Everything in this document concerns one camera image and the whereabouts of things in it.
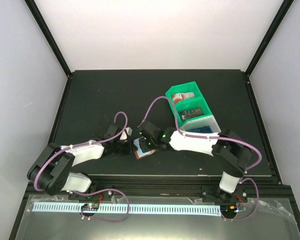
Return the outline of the brown leather card holder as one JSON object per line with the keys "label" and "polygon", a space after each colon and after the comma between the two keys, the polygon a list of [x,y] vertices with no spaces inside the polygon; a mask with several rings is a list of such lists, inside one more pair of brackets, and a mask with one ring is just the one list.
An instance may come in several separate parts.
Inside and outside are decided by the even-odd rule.
{"label": "brown leather card holder", "polygon": [[147,156],[154,154],[156,151],[157,151],[156,149],[153,149],[153,150],[150,150],[147,152],[142,152],[142,149],[139,147],[134,154],[135,154],[135,157],[139,160],[139,159],[142,159],[142,158],[145,158]]}

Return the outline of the blue credit card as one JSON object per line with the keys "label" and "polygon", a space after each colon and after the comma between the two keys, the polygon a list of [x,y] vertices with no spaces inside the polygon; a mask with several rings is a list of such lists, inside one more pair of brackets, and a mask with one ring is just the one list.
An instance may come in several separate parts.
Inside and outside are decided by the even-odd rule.
{"label": "blue credit card", "polygon": [[191,132],[191,133],[200,133],[200,134],[211,134],[211,133],[213,133],[210,126],[202,126],[202,127],[190,129],[189,132]]}

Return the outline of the white bin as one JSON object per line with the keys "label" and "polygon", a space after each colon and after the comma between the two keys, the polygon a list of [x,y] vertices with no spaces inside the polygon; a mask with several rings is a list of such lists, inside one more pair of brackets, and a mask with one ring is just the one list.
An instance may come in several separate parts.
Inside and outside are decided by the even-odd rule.
{"label": "white bin", "polygon": [[200,128],[204,126],[210,126],[213,133],[220,133],[221,129],[213,115],[201,116],[187,120],[179,128],[186,132],[189,132],[191,129]]}

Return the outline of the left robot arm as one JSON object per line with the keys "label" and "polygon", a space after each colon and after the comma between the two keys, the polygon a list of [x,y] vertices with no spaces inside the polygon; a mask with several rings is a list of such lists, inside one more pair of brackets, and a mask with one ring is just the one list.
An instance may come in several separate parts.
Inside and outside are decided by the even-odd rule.
{"label": "left robot arm", "polygon": [[101,142],[90,140],[79,147],[48,144],[27,172],[27,179],[38,190],[54,196],[61,191],[79,192],[85,199],[93,199],[98,192],[96,185],[85,173],[74,173],[71,169],[91,160],[110,155],[129,155],[137,150],[131,140],[132,129],[124,130],[112,124]]}

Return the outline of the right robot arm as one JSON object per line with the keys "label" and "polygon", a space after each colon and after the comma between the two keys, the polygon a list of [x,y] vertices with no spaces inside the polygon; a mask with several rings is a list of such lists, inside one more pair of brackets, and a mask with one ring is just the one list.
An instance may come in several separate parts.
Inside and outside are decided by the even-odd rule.
{"label": "right robot arm", "polygon": [[144,121],[138,127],[141,135],[139,148],[143,153],[157,151],[189,151],[214,157],[222,166],[222,177],[219,186],[214,190],[204,192],[213,200],[230,202],[236,195],[236,188],[244,176],[252,156],[252,150],[239,143],[231,141],[233,132],[225,130],[220,133],[195,133],[179,131],[175,127],[162,130],[149,121]]}

